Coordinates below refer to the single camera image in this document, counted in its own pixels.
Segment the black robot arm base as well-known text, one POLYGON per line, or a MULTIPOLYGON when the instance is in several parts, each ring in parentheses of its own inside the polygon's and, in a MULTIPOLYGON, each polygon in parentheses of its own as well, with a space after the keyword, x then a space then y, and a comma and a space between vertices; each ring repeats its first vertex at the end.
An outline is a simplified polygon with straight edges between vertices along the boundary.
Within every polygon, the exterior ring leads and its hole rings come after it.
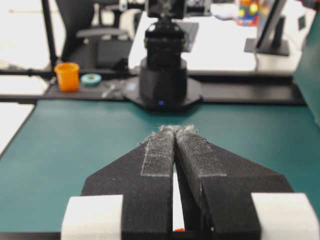
POLYGON ((202 100, 201 84, 190 78, 181 53, 186 33, 174 19, 183 19, 184 0, 148 0, 149 18, 157 18, 144 33, 146 57, 140 62, 139 75, 129 78, 123 89, 126 99, 149 110, 180 111, 202 100))

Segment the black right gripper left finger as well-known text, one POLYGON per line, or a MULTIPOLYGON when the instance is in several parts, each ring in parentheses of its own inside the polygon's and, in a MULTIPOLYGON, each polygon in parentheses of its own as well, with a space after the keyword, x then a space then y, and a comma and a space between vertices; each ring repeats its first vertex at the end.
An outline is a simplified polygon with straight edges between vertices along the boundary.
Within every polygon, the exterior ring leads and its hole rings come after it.
POLYGON ((173 229, 175 135, 164 128, 88 176, 68 201, 63 240, 167 240, 173 229))

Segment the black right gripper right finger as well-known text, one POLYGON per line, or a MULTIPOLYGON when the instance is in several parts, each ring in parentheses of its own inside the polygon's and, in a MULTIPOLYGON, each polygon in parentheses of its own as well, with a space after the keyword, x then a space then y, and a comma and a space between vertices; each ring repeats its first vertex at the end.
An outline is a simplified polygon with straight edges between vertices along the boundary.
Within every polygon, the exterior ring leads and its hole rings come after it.
POLYGON ((214 145, 191 127, 175 137, 179 164, 212 239, 319 239, 310 200, 283 174, 214 145))

